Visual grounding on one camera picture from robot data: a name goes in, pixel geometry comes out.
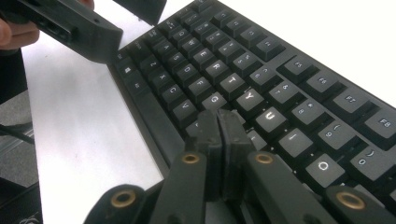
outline key label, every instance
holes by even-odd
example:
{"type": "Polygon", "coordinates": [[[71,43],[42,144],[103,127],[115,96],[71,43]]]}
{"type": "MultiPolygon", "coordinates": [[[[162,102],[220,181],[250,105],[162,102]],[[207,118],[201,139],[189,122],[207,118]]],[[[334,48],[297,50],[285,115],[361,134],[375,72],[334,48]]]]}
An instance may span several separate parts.
{"type": "Polygon", "coordinates": [[[329,163],[327,163],[326,161],[320,161],[318,162],[318,168],[322,171],[326,171],[327,169],[329,169],[329,163]]]}

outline key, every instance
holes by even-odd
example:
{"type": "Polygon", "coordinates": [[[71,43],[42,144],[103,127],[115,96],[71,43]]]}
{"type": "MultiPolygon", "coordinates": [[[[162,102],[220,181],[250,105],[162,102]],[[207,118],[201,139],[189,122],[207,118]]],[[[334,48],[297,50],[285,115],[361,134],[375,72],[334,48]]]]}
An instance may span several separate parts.
{"type": "Polygon", "coordinates": [[[188,94],[192,101],[196,104],[201,103],[213,92],[215,92],[215,89],[213,89],[213,87],[204,77],[200,77],[199,79],[195,80],[188,88],[188,94]]]}
{"type": "Polygon", "coordinates": [[[281,78],[267,66],[262,66],[247,78],[247,83],[260,94],[271,90],[271,87],[274,87],[279,81],[281,81],[281,78]]]}
{"type": "Polygon", "coordinates": [[[359,140],[352,128],[338,120],[333,121],[320,131],[318,136],[323,145],[323,151],[334,154],[334,156],[338,155],[340,151],[353,147],[359,140]]]}
{"type": "Polygon", "coordinates": [[[232,101],[248,89],[248,84],[236,73],[231,74],[219,84],[219,91],[227,101],[232,101]]]}
{"type": "Polygon", "coordinates": [[[204,76],[215,86],[231,74],[230,68],[221,60],[217,60],[206,68],[204,76]]]}
{"type": "Polygon", "coordinates": [[[256,150],[266,150],[269,148],[268,144],[265,142],[264,139],[255,131],[252,130],[247,134],[247,137],[250,138],[251,142],[253,143],[253,146],[256,148],[256,150]]]}
{"type": "Polygon", "coordinates": [[[173,118],[179,129],[184,129],[197,120],[198,110],[190,100],[186,100],[172,110],[173,118]]]}
{"type": "Polygon", "coordinates": [[[360,131],[384,150],[396,144],[396,118],[393,112],[386,108],[367,119],[360,131]]]}
{"type": "Polygon", "coordinates": [[[336,96],[329,106],[330,110],[347,123],[359,119],[372,105],[364,92],[356,88],[347,88],[336,96]]]}
{"type": "Polygon", "coordinates": [[[345,170],[327,154],[321,155],[305,171],[306,182],[313,190],[322,191],[331,185],[339,185],[346,180],[345,170]]]}
{"type": "Polygon", "coordinates": [[[396,171],[395,162],[391,161],[381,149],[373,146],[362,150],[350,161],[350,164],[351,175],[370,187],[384,184],[396,171]]]}
{"type": "Polygon", "coordinates": [[[274,107],[270,107],[259,115],[254,124],[256,130],[262,133],[266,139],[273,139],[283,133],[289,126],[286,118],[274,107]]]}
{"type": "Polygon", "coordinates": [[[318,69],[303,56],[296,56],[279,68],[279,72],[298,84],[318,69]]]}
{"type": "Polygon", "coordinates": [[[328,70],[320,70],[306,81],[303,88],[313,98],[322,102],[342,87],[335,74],[328,70]]]}
{"type": "Polygon", "coordinates": [[[306,99],[291,110],[291,118],[302,124],[302,129],[312,131],[324,122],[329,116],[318,103],[306,99]]]}
{"type": "Polygon", "coordinates": [[[252,89],[237,98],[234,105],[245,119],[251,119],[264,108],[265,102],[264,98],[252,89]]]}
{"type": "Polygon", "coordinates": [[[251,49],[266,37],[267,36],[259,28],[251,26],[238,36],[237,40],[245,46],[245,48],[251,49]]]}
{"type": "Polygon", "coordinates": [[[243,55],[239,56],[231,64],[231,68],[241,78],[245,78],[261,66],[262,64],[259,62],[256,56],[254,56],[250,52],[246,52],[243,55]]]}
{"type": "Polygon", "coordinates": [[[268,63],[284,49],[285,47],[283,47],[283,45],[281,45],[276,39],[269,36],[254,46],[251,50],[263,61],[268,63]]]}
{"type": "Polygon", "coordinates": [[[284,160],[294,166],[315,150],[314,143],[299,129],[293,129],[278,142],[284,152],[284,160]]]}
{"type": "Polygon", "coordinates": [[[207,99],[202,101],[202,108],[209,110],[217,110],[217,109],[230,109],[230,105],[228,102],[222,97],[218,91],[213,93],[211,96],[207,97],[207,99]]]}

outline gray surface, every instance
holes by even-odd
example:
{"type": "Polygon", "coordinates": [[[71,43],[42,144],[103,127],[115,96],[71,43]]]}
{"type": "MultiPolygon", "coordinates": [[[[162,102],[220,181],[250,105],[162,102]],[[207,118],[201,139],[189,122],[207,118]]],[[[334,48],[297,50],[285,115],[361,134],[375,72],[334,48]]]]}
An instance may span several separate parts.
{"type": "MultiPolygon", "coordinates": [[[[0,105],[1,124],[14,125],[31,121],[28,91],[0,105]]],[[[35,146],[11,136],[0,136],[0,176],[25,187],[36,183],[38,174],[35,146]],[[13,143],[13,146],[4,150],[8,143],[13,143]]]]}

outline black plastic part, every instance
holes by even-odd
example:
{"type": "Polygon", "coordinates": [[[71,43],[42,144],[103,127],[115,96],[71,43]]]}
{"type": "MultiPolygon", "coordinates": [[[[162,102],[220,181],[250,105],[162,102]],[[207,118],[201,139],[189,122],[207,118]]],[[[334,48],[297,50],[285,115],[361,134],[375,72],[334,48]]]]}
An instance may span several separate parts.
{"type": "Polygon", "coordinates": [[[205,200],[213,202],[219,198],[221,184],[222,144],[216,112],[206,110],[198,115],[198,152],[206,155],[205,200]]]}
{"type": "Polygon", "coordinates": [[[396,223],[396,217],[388,210],[367,195],[349,187],[327,188],[324,203],[340,223],[396,223]]]}
{"type": "Polygon", "coordinates": [[[203,224],[205,172],[206,157],[203,154],[180,153],[163,183],[150,224],[203,224]]]}
{"type": "Polygon", "coordinates": [[[166,0],[114,0],[120,6],[125,7],[139,19],[149,25],[155,25],[163,14],[166,0]]]}
{"type": "Polygon", "coordinates": [[[8,0],[0,9],[23,15],[41,31],[97,63],[112,63],[122,30],[75,0],[8,0]]]}
{"type": "Polygon", "coordinates": [[[337,223],[273,154],[250,153],[245,171],[271,223],[337,223]]]}
{"type": "Polygon", "coordinates": [[[254,146],[235,113],[218,110],[218,118],[224,150],[222,199],[226,202],[240,200],[245,183],[243,164],[254,146]]]}
{"type": "Polygon", "coordinates": [[[134,224],[146,200],[138,186],[120,185],[108,190],[88,214],[84,224],[134,224]]]}

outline function key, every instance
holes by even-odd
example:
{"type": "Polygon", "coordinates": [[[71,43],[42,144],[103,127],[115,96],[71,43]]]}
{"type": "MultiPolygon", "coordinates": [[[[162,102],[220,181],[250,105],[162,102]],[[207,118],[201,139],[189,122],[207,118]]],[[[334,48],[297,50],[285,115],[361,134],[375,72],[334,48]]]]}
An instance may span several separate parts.
{"type": "Polygon", "coordinates": [[[302,86],[319,102],[326,100],[342,87],[337,76],[329,70],[320,70],[302,86]]]}
{"type": "Polygon", "coordinates": [[[327,154],[323,154],[305,168],[306,183],[313,190],[339,185],[347,178],[346,171],[327,154]]]}
{"type": "Polygon", "coordinates": [[[247,49],[250,49],[266,37],[267,36],[258,27],[251,26],[238,36],[237,40],[247,49]]]}
{"type": "Polygon", "coordinates": [[[278,68],[279,72],[294,83],[299,83],[318,69],[303,56],[296,56],[283,66],[278,68]]]}
{"type": "Polygon", "coordinates": [[[235,18],[234,14],[231,12],[231,10],[228,9],[223,9],[221,12],[216,14],[212,18],[212,23],[215,24],[217,27],[220,29],[224,28],[224,26],[230,22],[233,18],[235,18]]]}
{"type": "Polygon", "coordinates": [[[213,0],[195,0],[192,2],[191,7],[197,12],[202,12],[210,7],[212,3],[213,0]]]}
{"type": "Polygon", "coordinates": [[[238,17],[228,22],[224,27],[224,32],[230,35],[233,38],[239,36],[242,32],[244,32],[248,28],[248,25],[244,19],[238,17]]]}
{"type": "Polygon", "coordinates": [[[330,101],[330,110],[347,123],[359,119],[372,103],[366,94],[357,88],[348,88],[330,101]]]}
{"type": "Polygon", "coordinates": [[[276,39],[270,37],[265,38],[254,46],[251,50],[257,54],[263,61],[268,63],[285,49],[276,39]]]}
{"type": "Polygon", "coordinates": [[[381,149],[371,146],[356,155],[350,164],[351,174],[369,187],[373,184],[384,184],[387,177],[391,176],[396,169],[394,161],[391,161],[381,149]]]}
{"type": "Polygon", "coordinates": [[[385,108],[379,110],[363,123],[361,132],[382,149],[390,149],[396,144],[394,110],[385,108]]]}

